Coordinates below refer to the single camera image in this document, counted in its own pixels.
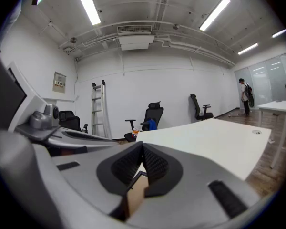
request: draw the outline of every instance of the air vent grille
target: air vent grille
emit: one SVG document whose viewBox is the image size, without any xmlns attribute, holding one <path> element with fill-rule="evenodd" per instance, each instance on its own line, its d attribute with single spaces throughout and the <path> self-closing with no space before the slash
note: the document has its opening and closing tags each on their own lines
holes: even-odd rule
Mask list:
<svg viewBox="0 0 286 229">
<path fill-rule="evenodd" d="M 123 25 L 123 26 L 118 26 L 118 33 L 135 32 L 135 31 L 151 32 L 152 26 L 151 25 Z"/>
</svg>

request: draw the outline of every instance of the office chair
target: office chair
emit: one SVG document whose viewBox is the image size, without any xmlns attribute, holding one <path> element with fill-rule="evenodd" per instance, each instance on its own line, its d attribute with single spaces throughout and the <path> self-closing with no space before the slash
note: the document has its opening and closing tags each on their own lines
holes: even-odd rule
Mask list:
<svg viewBox="0 0 286 229">
<path fill-rule="evenodd" d="M 149 123 L 147 122 L 148 120 L 154 120 L 156 122 L 156 125 L 158 126 L 158 123 L 159 123 L 160 118 L 163 114 L 163 111 L 164 111 L 164 108 L 160 107 L 160 102 L 150 103 L 148 105 L 148 109 L 145 112 L 144 122 L 140 123 L 142 125 L 142 131 L 149 131 Z M 131 125 L 132 130 L 133 130 L 133 128 L 134 128 L 133 122 L 135 120 L 125 120 L 125 121 L 130 122 L 130 125 Z M 128 142 L 135 142 L 135 140 L 136 140 L 136 138 L 133 137 L 132 132 L 126 133 L 124 135 L 124 137 Z"/>
<path fill-rule="evenodd" d="M 71 130 L 82 131 L 79 117 L 75 116 L 71 110 L 59 111 L 59 125 Z M 85 133 L 88 133 L 87 126 L 88 124 L 84 125 Z"/>
<path fill-rule="evenodd" d="M 211 118 L 214 117 L 213 113 L 207 113 L 206 112 L 207 108 L 211 108 L 211 106 L 209 104 L 203 106 L 204 114 L 200 115 L 200 107 L 199 107 L 196 95 L 195 94 L 191 94 L 191 98 L 194 101 L 194 105 L 195 105 L 195 108 L 196 108 L 196 113 L 195 113 L 196 120 L 207 120 L 207 119 L 211 119 Z"/>
</svg>

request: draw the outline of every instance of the white shirt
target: white shirt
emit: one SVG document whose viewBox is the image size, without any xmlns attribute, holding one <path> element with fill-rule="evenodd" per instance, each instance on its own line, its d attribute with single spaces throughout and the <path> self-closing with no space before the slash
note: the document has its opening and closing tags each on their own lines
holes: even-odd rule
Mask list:
<svg viewBox="0 0 286 229">
<path fill-rule="evenodd" d="M 249 98 L 246 96 L 246 86 L 247 85 L 248 85 L 247 82 L 244 82 L 244 84 L 242 84 L 240 86 L 240 91 L 242 92 L 240 97 L 243 98 L 243 101 L 249 100 Z"/>
</svg>

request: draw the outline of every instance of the person wearing black cap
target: person wearing black cap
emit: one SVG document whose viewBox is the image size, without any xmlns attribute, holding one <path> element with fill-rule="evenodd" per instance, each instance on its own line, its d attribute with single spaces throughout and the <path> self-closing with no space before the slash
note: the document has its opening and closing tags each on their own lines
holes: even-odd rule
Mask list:
<svg viewBox="0 0 286 229">
<path fill-rule="evenodd" d="M 245 113 L 246 113 L 246 116 L 249 116 L 250 115 L 250 109 L 249 109 L 249 104 L 248 104 L 249 97 L 246 95 L 246 87 L 248 86 L 248 83 L 245 82 L 243 78 L 239 79 L 239 83 L 241 84 L 240 86 L 241 99 L 242 99 L 242 102 L 244 103 Z"/>
</svg>

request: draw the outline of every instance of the air conditioner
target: air conditioner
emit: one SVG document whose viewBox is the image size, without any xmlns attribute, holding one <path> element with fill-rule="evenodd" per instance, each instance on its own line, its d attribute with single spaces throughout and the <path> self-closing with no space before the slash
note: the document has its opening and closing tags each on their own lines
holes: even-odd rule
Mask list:
<svg viewBox="0 0 286 229">
<path fill-rule="evenodd" d="M 148 49 L 154 35 L 151 25 L 118 26 L 119 42 L 122 50 Z"/>
</svg>

